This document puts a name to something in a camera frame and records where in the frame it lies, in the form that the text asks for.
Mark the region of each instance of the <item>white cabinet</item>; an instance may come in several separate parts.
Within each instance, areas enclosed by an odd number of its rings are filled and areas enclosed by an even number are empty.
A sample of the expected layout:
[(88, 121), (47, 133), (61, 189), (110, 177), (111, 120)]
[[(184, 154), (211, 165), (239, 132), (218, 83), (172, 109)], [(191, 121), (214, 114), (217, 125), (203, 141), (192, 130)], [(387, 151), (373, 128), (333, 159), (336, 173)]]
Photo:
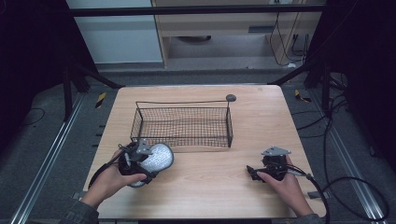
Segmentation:
[[(70, 8), (151, 7), (150, 0), (67, 0)], [(162, 63), (153, 16), (75, 17), (96, 64)]]
[[(151, 0), (155, 7), (188, 6), (231, 6), (231, 5), (268, 5), (274, 0)], [(281, 4), (323, 3), (326, 0), (282, 0)], [(292, 44), (293, 35), (313, 34), (321, 12), (282, 12), (282, 13), (224, 13), (193, 15), (156, 16), (162, 45), (164, 64), (172, 36), (189, 35), (256, 35), (252, 32), (259, 28), (260, 33), (271, 36), (271, 46), (276, 60), (287, 60), (285, 52)]]

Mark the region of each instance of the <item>small round object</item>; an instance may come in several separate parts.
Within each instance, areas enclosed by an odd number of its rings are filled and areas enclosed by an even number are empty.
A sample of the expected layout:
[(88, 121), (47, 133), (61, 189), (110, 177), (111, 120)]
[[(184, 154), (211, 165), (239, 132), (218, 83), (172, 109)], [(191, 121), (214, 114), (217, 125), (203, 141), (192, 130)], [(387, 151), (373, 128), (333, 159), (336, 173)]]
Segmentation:
[(225, 99), (226, 99), (228, 102), (234, 102), (234, 101), (236, 101), (236, 96), (233, 95), (233, 94), (228, 94), (228, 95), (225, 97)]

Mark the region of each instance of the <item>wire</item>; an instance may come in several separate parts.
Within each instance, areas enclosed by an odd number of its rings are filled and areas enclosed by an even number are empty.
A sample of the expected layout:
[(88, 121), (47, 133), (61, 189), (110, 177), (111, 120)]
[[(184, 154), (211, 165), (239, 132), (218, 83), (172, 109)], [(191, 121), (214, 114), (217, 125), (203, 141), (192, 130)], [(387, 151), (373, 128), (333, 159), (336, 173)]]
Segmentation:
[(303, 49), (296, 50), (294, 49), (295, 43), (297, 42), (299, 35), (293, 35), (293, 44), (291, 45), (291, 52), (294, 56), (302, 57), (301, 61), (304, 63), (306, 53), (308, 52), (308, 42), (309, 42), (309, 35), (305, 35), (305, 42)]
[[(290, 60), (291, 63), (297, 63), (297, 62), (299, 62), (300, 60), (291, 59), (291, 58), (288, 56), (288, 53), (286, 52), (286, 47), (285, 47), (285, 44), (284, 44), (284, 42), (283, 42), (282, 35), (281, 35), (281, 33), (280, 33), (280, 30), (279, 30), (279, 12), (276, 13), (276, 21), (275, 21), (274, 29), (273, 29), (273, 31), (271, 32), (270, 40), (269, 40), (269, 41), (270, 41), (271, 50), (272, 50), (272, 52), (274, 53), (274, 55), (276, 55), (276, 54), (275, 54), (275, 51), (274, 51), (274, 48), (273, 48), (273, 45), (272, 45), (272, 37), (273, 37), (274, 31), (275, 31), (276, 28), (277, 28), (277, 32), (278, 32), (278, 34), (279, 34), (279, 39), (280, 39), (280, 42), (281, 42), (281, 44), (282, 44), (283, 53), (285, 54), (285, 56)], [(278, 62), (276, 57), (275, 57), (275, 60), (276, 60), (276, 63), (277, 63), (278, 65), (281, 65), (281, 66), (287, 65), (287, 64), (282, 64), (282, 63)]]
[(338, 80), (337, 78), (333, 77), (332, 74), (330, 74), (330, 79), (332, 81), (332, 84), (335, 86), (335, 88), (341, 91), (346, 91), (347, 85), (344, 83), (343, 76), (340, 76), (340, 78), (341, 80)]
[[(346, 210), (348, 210), (350, 213), (354, 214), (355, 216), (367, 220), (367, 221), (383, 221), (385, 220), (388, 216), (389, 216), (389, 204), (387, 202), (387, 200), (385, 199), (385, 197), (381, 194), (381, 192), (376, 189), (372, 184), (368, 183), (367, 181), (357, 178), (357, 177), (353, 177), (353, 176), (343, 176), (343, 177), (339, 177), (337, 179), (335, 179), (334, 181), (330, 181), (329, 180), (329, 172), (327, 169), (327, 147), (326, 147), (326, 143), (327, 143), (327, 135), (328, 132), (330, 131), (331, 127), (332, 127), (332, 113), (335, 111), (335, 109), (339, 109), (341, 106), (346, 105), (346, 100), (343, 100), (337, 104), (334, 104), (335, 100), (339, 97), (344, 96), (344, 94), (340, 94), (338, 96), (336, 96), (331, 103), (331, 107), (330, 107), (330, 113), (329, 113), (329, 121), (326, 125), (326, 129), (325, 129), (325, 134), (323, 136), (323, 167), (324, 167), (324, 174), (325, 174), (325, 179), (326, 179), (326, 183), (327, 186), (323, 189), (323, 191), (325, 189), (329, 189), (329, 191), (332, 193), (333, 197), (335, 198), (335, 200), (337, 200), (337, 202), (339, 202), (341, 205), (343, 205), (345, 207)], [(386, 206), (386, 213), (384, 216), (382, 216), (381, 218), (370, 218), (370, 217), (365, 217), (363, 215), (360, 215), (358, 212), (354, 211), (352, 208), (350, 208), (349, 206), (347, 206), (335, 193), (335, 191), (332, 189), (332, 185), (338, 181), (341, 180), (346, 180), (346, 179), (354, 179), (360, 182), (363, 182), (365, 184), (367, 184), (371, 189), (373, 189), (381, 198), (381, 200), (383, 201), (383, 204)]]
[(320, 134), (320, 135), (300, 136), (300, 138), (316, 138), (316, 137), (322, 137), (323, 135), (324, 135), (324, 133), (323, 133), (323, 134)]
[(326, 208), (326, 215), (325, 215), (326, 222), (325, 223), (329, 224), (330, 223), (329, 204), (328, 204), (327, 199), (323, 194), (323, 190), (320, 188), (320, 185), (318, 184), (318, 182), (314, 179), (314, 177), (311, 174), (307, 174), (306, 172), (304, 172), (302, 169), (300, 169), (299, 167), (297, 167), (295, 165), (288, 164), (287, 167), (288, 167), (288, 169), (291, 169), (292, 171), (295, 171), (295, 172), (301, 174), (302, 176), (305, 176), (315, 186), (315, 188), (317, 189), (317, 192), (320, 196), (320, 199), (323, 201), (324, 207)]
[(317, 119), (317, 120), (315, 120), (315, 121), (312, 122), (312, 123), (309, 123), (309, 124), (307, 124), (307, 125), (305, 125), (305, 126), (303, 126), (303, 127), (301, 127), (301, 128), (297, 128), (297, 131), (300, 131), (300, 130), (302, 130), (302, 129), (309, 128), (309, 127), (313, 126), (314, 124), (316, 124), (316, 123), (318, 123), (318, 122), (320, 122), (321, 120), (326, 119), (326, 118), (327, 118), (327, 115), (324, 115), (324, 116), (322, 116), (320, 119)]

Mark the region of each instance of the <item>black cable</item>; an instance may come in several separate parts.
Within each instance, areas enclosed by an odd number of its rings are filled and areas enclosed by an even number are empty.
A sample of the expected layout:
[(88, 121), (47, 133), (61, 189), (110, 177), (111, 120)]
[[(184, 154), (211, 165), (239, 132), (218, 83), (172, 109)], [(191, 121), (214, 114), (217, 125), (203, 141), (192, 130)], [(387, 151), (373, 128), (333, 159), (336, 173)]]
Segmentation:
[[(332, 113), (334, 112), (335, 109), (339, 109), (341, 106), (345, 105), (346, 100), (343, 100), (339, 103), (337, 103), (336, 105), (334, 104), (335, 100), (341, 96), (344, 96), (344, 94), (340, 94), (338, 96), (336, 96), (331, 103), (331, 107), (330, 107), (330, 112), (329, 113), (329, 121), (328, 124), (326, 125), (326, 129), (325, 129), (325, 134), (323, 136), (323, 167), (324, 167), (324, 173), (325, 173), (325, 179), (326, 179), (326, 183), (327, 186), (323, 189), (323, 191), (325, 189), (329, 189), (329, 191), (332, 193), (333, 197), (335, 198), (335, 200), (337, 200), (337, 202), (339, 202), (341, 205), (343, 205), (345, 207), (346, 210), (348, 210), (350, 213), (354, 214), (355, 216), (367, 220), (367, 221), (383, 221), (385, 220), (388, 216), (389, 216), (389, 204), (386, 201), (385, 197), (381, 194), (381, 192), (376, 189), (372, 184), (368, 183), (365, 180), (362, 180), (360, 178), (357, 177), (353, 177), (353, 176), (344, 176), (344, 177), (339, 177), (337, 179), (335, 179), (334, 181), (330, 181), (329, 180), (329, 172), (327, 169), (327, 147), (326, 147), (326, 142), (327, 142), (327, 134), (330, 130), (330, 128), (332, 127)], [(347, 206), (335, 193), (335, 191), (332, 189), (332, 184), (340, 181), (340, 180), (345, 180), (345, 179), (354, 179), (354, 180), (358, 180), (361, 181), (363, 183), (366, 183), (371, 189), (373, 189), (377, 195), (379, 195), (379, 197), (381, 198), (381, 200), (383, 201), (384, 205), (386, 206), (386, 213), (384, 216), (382, 216), (381, 218), (370, 218), (370, 217), (365, 217), (360, 215), (358, 212), (354, 211), (352, 208), (350, 208), (349, 206)]]
[(115, 161), (125, 152), (129, 151), (128, 147), (124, 147), (122, 145), (119, 145), (119, 149), (120, 152), (114, 157), (112, 158), (110, 161), (108, 161), (107, 163), (103, 164), (92, 176), (90, 183), (88, 185), (88, 189), (92, 186), (92, 184), (95, 182), (96, 178), (104, 171), (106, 170), (108, 167), (110, 167), (112, 164), (115, 164)]
[(293, 43), (291, 45), (291, 52), (294, 56), (302, 57), (302, 61), (304, 63), (306, 53), (308, 52), (308, 41), (309, 41), (309, 35), (305, 35), (305, 41), (304, 41), (304, 47), (303, 49), (296, 50), (294, 49), (295, 43), (297, 42), (299, 35), (294, 35), (293, 36)]
[(28, 126), (28, 125), (35, 124), (35, 123), (39, 122), (40, 120), (42, 120), (44, 118), (44, 115), (46, 114), (46, 111), (42, 108), (31, 108), (30, 111), (32, 111), (32, 110), (41, 110), (41, 112), (42, 112), (41, 117), (35, 121), (30, 122), (30, 123), (23, 123), (22, 126)]
[(324, 135), (324, 133), (323, 133), (323, 134), (320, 134), (320, 135), (300, 136), (300, 138), (316, 138), (316, 137), (322, 137), (323, 135)]
[(330, 223), (330, 207), (329, 207), (326, 197), (323, 194), (324, 190), (322, 190), (320, 188), (320, 185), (318, 184), (318, 182), (314, 179), (314, 177), (311, 174), (307, 174), (306, 172), (304, 172), (302, 169), (300, 169), (299, 167), (297, 167), (295, 165), (288, 164), (287, 166), (288, 166), (288, 169), (295, 171), (302, 176), (305, 176), (309, 181), (311, 181), (311, 183), (314, 185), (315, 189), (317, 189), (320, 199), (323, 201), (324, 207), (326, 209), (325, 223), (329, 224)]
[(365, 216), (363, 216), (363, 215), (361, 215), (361, 214), (355, 212), (352, 208), (350, 208), (350, 207), (347, 206), (345, 203), (343, 203), (343, 202), (338, 198), (338, 196), (336, 196), (335, 194), (333, 194), (332, 196), (333, 196), (341, 205), (343, 205), (343, 206), (345, 207), (346, 210), (348, 210), (350, 213), (352, 213), (352, 214), (354, 214), (355, 216), (360, 217), (360, 218), (362, 218), (362, 219), (364, 219), (364, 220), (366, 220), (366, 221), (373, 221), (373, 222), (375, 221), (375, 222), (378, 222), (378, 221), (384, 221), (385, 219), (387, 219), (387, 217), (389, 216), (389, 213), (390, 213), (390, 207), (389, 207), (388, 201), (386, 200), (386, 198), (384, 197), (384, 195), (383, 195), (373, 184), (371, 184), (371, 183), (369, 183), (369, 182), (367, 182), (367, 181), (365, 181), (365, 180), (363, 180), (363, 179), (360, 179), (360, 178), (357, 178), (357, 177), (354, 177), (354, 176), (343, 176), (343, 177), (339, 177), (339, 178), (334, 179), (332, 182), (328, 183), (328, 185), (327, 185), (326, 187), (323, 188), (323, 191), (325, 191), (326, 189), (330, 189), (330, 188), (331, 188), (331, 185), (333, 185), (333, 184), (335, 184), (335, 183), (337, 183), (337, 182), (339, 182), (339, 181), (343, 181), (343, 180), (356, 180), (356, 181), (359, 181), (359, 182), (362, 182), (362, 183), (366, 184), (367, 186), (370, 187), (370, 189), (372, 189), (372, 190), (374, 190), (374, 191), (376, 192), (376, 194), (381, 198), (381, 200), (383, 201), (383, 203), (384, 203), (384, 205), (385, 205), (385, 214), (384, 214), (381, 218), (370, 218), (370, 217), (365, 217)]
[(341, 80), (338, 80), (337, 78), (330, 75), (330, 79), (332, 81), (332, 84), (336, 87), (336, 89), (341, 91), (347, 90), (347, 85), (344, 83), (343, 76), (341, 76)]
[(315, 120), (315, 121), (312, 122), (312, 123), (309, 123), (309, 124), (307, 124), (307, 125), (305, 125), (305, 126), (303, 126), (303, 127), (297, 128), (297, 131), (300, 131), (300, 130), (302, 130), (302, 129), (309, 128), (309, 127), (313, 126), (314, 124), (316, 124), (316, 123), (318, 123), (318, 122), (320, 122), (321, 120), (326, 119), (326, 118), (327, 118), (327, 115), (324, 115), (324, 116), (322, 116), (320, 119), (317, 119), (317, 120)]
[[(282, 35), (280, 34), (280, 30), (279, 30), (279, 12), (276, 13), (276, 21), (275, 21), (275, 24), (274, 24), (274, 29), (273, 29), (273, 31), (271, 32), (270, 39), (269, 39), (270, 47), (271, 47), (271, 50), (272, 50), (272, 52), (274, 53), (274, 55), (276, 55), (276, 54), (275, 54), (275, 51), (274, 51), (274, 48), (273, 48), (273, 45), (272, 45), (272, 37), (273, 37), (274, 31), (275, 31), (276, 28), (277, 28), (277, 31), (278, 31), (278, 33), (279, 33), (280, 42), (282, 43), (283, 53), (284, 53), (284, 54), (286, 55), (286, 57), (290, 60), (290, 63), (297, 63), (297, 62), (299, 62), (300, 60), (293, 60), (293, 59), (291, 59), (291, 58), (288, 56), (288, 53), (286, 52), (286, 47), (285, 47), (285, 44), (284, 44), (284, 42), (283, 42)], [(277, 63), (278, 65), (281, 65), (281, 66), (288, 65), (287, 63), (286, 63), (286, 64), (282, 64), (282, 63), (278, 62), (276, 57), (275, 57), (275, 61), (276, 61), (276, 63)]]

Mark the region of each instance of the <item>wooden table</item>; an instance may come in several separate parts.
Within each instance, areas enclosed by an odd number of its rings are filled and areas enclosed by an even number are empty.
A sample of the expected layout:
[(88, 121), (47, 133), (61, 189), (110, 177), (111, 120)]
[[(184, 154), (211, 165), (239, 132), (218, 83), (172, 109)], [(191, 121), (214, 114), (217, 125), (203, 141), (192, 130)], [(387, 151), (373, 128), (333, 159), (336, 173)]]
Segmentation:
[[(165, 86), (119, 90), (105, 132), (87, 177), (113, 155), (118, 144), (131, 142), (135, 101), (188, 102), (224, 100), (230, 104), (233, 143), (212, 152), (175, 153), (175, 162), (150, 184), (121, 189), (105, 200), (100, 218), (277, 218), (294, 217), (275, 192), (261, 181), (252, 181), (246, 166), (262, 168), (261, 152), (271, 146), (291, 151), (294, 165), (311, 173), (282, 90), (278, 86)], [(303, 192), (316, 191), (299, 177)], [(321, 200), (308, 202), (316, 213), (325, 215)]]

